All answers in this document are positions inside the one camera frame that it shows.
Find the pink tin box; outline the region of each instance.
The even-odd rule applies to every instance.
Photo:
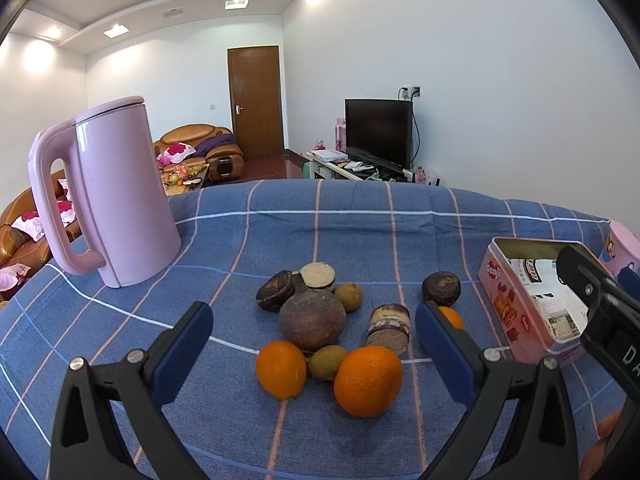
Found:
[[[554,260],[567,246],[604,269],[597,257],[578,242],[496,237],[489,244],[478,277],[518,362],[537,364],[553,356],[566,366],[586,354],[580,344],[586,307],[562,283],[550,283],[555,275]],[[543,288],[536,290],[545,283],[545,274],[551,278],[547,283],[557,287],[555,293],[551,288],[546,294]],[[573,310],[567,315],[564,308],[569,304]],[[560,314],[549,314],[550,310]]]

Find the open lid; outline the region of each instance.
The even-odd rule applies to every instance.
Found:
[[[75,124],[84,123],[85,121],[88,121],[89,119],[93,119],[98,115],[112,112],[114,110],[117,110],[118,108],[124,108],[127,106],[133,106],[133,105],[141,105],[141,104],[144,104],[144,102],[145,100],[139,95],[135,95],[132,97],[123,97],[122,99],[116,99],[115,101],[110,101],[108,103],[104,103],[94,108],[91,108],[90,110],[87,110],[77,115],[75,118],[72,119],[72,121]]]

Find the orange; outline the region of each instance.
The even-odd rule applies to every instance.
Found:
[[[394,403],[402,387],[402,363],[388,348],[365,346],[347,355],[334,380],[335,399],[354,416],[377,416]]]
[[[441,313],[444,314],[449,322],[453,325],[453,328],[457,328],[458,330],[464,330],[465,324],[462,322],[462,318],[460,314],[458,314],[455,310],[448,306],[439,307]]]
[[[305,357],[293,343],[274,341],[260,350],[255,374],[260,385],[276,399],[290,399],[305,385]]]

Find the brown leather sofa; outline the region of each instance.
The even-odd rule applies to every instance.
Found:
[[[198,144],[205,139],[215,137],[217,134],[230,134],[231,130],[221,126],[211,126],[210,124],[187,124],[164,134],[160,140],[154,142],[156,156],[164,152],[172,144],[183,142],[197,148]],[[239,178],[244,171],[244,158],[242,150],[237,144],[225,144],[217,146],[204,157],[188,158],[184,161],[188,166],[196,164],[209,164],[209,181],[217,182],[228,178]],[[174,168],[174,164],[169,164],[162,168],[165,173]]]
[[[64,170],[51,175],[53,189],[58,200],[66,200],[65,192],[58,182],[59,178],[64,177]],[[27,278],[33,276],[51,259],[51,249],[46,237],[34,242],[28,234],[11,227],[18,216],[32,211],[36,211],[36,205],[33,201],[31,188],[29,188],[11,202],[0,216],[0,267],[25,264],[31,267]],[[78,220],[69,224],[65,230],[70,242],[82,234]]]

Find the red tile floor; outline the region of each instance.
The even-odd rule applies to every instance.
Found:
[[[239,180],[272,180],[276,178],[302,178],[303,159],[296,155],[281,155],[259,160],[246,160],[244,173]]]

